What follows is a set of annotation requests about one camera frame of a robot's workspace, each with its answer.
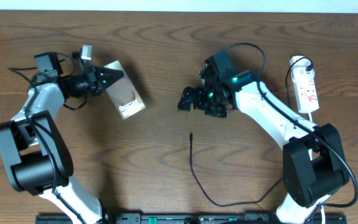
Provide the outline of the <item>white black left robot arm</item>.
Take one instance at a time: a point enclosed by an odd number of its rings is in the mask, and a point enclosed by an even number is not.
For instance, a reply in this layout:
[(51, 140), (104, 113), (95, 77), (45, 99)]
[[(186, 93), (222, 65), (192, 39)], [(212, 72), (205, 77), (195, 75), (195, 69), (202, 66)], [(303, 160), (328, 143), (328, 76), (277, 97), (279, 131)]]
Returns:
[(55, 124), (66, 100), (98, 96), (123, 70), (88, 65), (63, 75), (58, 52), (35, 55), (38, 71), (22, 109), (0, 123), (0, 156), (12, 188), (54, 203), (72, 223), (115, 223), (116, 218), (73, 175), (70, 152)]

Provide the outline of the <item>white power strip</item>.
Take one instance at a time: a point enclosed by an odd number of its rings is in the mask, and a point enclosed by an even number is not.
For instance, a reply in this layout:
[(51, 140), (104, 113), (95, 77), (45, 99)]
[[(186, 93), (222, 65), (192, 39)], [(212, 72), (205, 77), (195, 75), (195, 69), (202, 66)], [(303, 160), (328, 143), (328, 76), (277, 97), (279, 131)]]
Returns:
[(312, 113), (319, 109), (318, 96), (314, 82), (314, 70), (295, 67), (291, 72), (296, 104), (299, 113)]

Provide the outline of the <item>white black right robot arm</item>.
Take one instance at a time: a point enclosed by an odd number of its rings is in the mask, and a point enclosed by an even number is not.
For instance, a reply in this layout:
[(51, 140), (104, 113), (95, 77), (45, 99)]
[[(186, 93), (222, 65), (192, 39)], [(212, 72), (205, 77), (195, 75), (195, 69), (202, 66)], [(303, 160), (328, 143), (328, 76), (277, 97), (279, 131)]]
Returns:
[(225, 118), (231, 105), (256, 121), (282, 149), (281, 181), (287, 196), (276, 211), (280, 222), (304, 223), (326, 206), (329, 196), (355, 182), (337, 129), (299, 116), (267, 89), (260, 75), (238, 71), (226, 51), (206, 59), (200, 78), (202, 87), (183, 90), (179, 110)]

